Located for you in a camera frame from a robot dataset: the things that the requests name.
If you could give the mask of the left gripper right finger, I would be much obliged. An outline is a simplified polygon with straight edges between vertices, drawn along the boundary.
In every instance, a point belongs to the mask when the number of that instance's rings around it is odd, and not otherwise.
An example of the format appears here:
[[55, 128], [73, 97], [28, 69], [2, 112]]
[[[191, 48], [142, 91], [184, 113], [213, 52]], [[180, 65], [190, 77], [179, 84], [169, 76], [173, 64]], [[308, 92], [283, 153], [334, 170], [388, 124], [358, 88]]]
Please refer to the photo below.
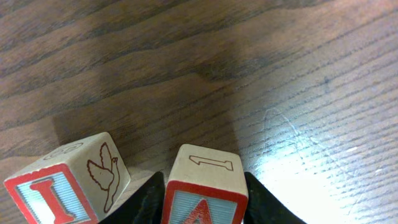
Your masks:
[[249, 200], [244, 224], [306, 224], [283, 205], [250, 172], [244, 173]]

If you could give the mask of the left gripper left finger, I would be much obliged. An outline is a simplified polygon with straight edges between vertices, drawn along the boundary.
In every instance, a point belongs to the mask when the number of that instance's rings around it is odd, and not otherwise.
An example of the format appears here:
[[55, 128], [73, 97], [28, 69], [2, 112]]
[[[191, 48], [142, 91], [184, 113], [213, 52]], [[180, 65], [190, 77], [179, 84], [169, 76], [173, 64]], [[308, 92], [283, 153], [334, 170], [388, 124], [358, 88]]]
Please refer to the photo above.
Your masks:
[[160, 224], [164, 197], [164, 174], [158, 171], [99, 224]]

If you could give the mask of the red letter A block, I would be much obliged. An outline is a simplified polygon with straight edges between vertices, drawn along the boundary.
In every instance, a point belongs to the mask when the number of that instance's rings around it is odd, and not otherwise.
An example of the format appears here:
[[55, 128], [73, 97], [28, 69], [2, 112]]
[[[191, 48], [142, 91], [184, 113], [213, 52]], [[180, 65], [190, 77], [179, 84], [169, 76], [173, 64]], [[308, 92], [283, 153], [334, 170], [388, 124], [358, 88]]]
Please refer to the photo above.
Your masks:
[[166, 185], [161, 222], [240, 224], [248, 199], [237, 154], [184, 144]]

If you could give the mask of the red letter I block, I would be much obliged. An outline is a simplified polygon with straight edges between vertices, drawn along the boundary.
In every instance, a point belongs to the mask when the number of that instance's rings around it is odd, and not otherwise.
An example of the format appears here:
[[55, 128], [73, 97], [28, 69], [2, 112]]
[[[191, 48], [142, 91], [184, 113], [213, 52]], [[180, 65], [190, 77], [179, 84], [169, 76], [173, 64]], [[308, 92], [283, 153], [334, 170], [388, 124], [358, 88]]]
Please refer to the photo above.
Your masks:
[[98, 223], [131, 178], [107, 132], [62, 145], [4, 186], [29, 223]]

